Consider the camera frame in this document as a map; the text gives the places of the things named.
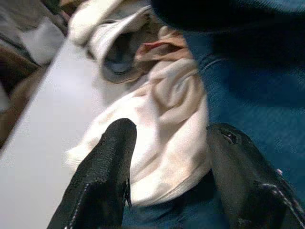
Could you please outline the grey cloth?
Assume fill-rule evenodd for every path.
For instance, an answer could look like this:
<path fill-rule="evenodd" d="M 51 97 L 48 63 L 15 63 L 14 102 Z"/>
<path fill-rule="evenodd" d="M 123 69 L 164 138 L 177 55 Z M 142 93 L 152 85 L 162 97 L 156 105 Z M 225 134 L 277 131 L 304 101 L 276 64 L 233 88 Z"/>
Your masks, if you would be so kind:
<path fill-rule="evenodd" d="M 114 39 L 101 66 L 105 80 L 119 84 L 137 81 L 142 76 L 134 61 L 143 40 L 140 31 L 120 34 Z"/>

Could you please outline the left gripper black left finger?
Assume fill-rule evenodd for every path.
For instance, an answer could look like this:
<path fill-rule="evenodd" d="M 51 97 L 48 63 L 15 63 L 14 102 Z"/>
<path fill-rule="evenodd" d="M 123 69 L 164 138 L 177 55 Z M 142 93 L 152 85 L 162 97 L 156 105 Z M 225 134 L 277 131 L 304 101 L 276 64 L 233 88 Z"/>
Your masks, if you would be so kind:
<path fill-rule="evenodd" d="M 83 159 L 47 229 L 120 229 L 131 203 L 130 167 L 137 138 L 128 118 L 112 122 Z"/>

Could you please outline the peach cloth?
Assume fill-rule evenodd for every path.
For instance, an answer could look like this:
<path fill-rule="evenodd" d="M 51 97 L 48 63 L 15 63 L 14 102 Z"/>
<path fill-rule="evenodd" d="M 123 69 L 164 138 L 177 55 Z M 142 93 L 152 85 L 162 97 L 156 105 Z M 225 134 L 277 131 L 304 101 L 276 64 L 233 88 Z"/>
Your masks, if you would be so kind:
<path fill-rule="evenodd" d="M 135 54 L 133 66 L 137 70 L 147 73 L 159 61 L 174 62 L 181 58 L 193 58 L 183 34 L 163 26 L 158 32 L 157 41 L 140 45 Z"/>

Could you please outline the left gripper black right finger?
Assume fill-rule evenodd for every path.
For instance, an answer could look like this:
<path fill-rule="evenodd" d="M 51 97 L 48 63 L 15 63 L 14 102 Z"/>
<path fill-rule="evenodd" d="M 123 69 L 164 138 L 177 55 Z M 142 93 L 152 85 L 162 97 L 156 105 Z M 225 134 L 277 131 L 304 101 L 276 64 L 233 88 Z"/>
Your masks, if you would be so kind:
<path fill-rule="evenodd" d="M 305 208 L 242 131 L 207 127 L 212 172 L 231 229 L 305 229 Z"/>

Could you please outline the white ribbed garment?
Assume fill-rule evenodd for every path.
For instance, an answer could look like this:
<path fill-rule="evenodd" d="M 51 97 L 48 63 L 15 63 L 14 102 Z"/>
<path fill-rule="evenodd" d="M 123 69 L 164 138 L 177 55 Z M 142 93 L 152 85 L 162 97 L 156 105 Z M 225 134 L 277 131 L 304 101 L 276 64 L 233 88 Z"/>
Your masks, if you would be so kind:
<path fill-rule="evenodd" d="M 159 28 L 149 0 L 87 0 L 70 19 L 68 39 L 98 61 L 134 55 L 142 43 L 157 40 Z"/>

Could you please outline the cream white cloth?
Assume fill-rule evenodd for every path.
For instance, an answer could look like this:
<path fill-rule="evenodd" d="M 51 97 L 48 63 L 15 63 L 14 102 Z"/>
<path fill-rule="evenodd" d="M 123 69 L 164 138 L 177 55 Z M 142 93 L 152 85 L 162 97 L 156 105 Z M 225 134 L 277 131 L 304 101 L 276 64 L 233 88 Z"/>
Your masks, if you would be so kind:
<path fill-rule="evenodd" d="M 65 153 L 71 172 L 109 124 L 120 118 L 137 126 L 130 168 L 133 205 L 151 206 L 177 198 L 209 172 L 207 96 L 194 60 L 158 62 L 144 85 L 99 114 L 82 140 Z"/>

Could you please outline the blue denim shorts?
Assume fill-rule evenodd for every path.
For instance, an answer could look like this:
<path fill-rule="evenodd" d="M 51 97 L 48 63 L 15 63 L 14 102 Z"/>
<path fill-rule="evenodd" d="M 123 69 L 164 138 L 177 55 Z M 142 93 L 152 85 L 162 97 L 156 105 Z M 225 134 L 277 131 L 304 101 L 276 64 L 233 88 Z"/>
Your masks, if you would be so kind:
<path fill-rule="evenodd" d="M 305 25 L 183 36 L 199 64 L 210 122 L 246 133 L 305 208 Z M 216 190 L 210 171 L 174 200 L 125 208 L 123 226 L 228 229 Z"/>

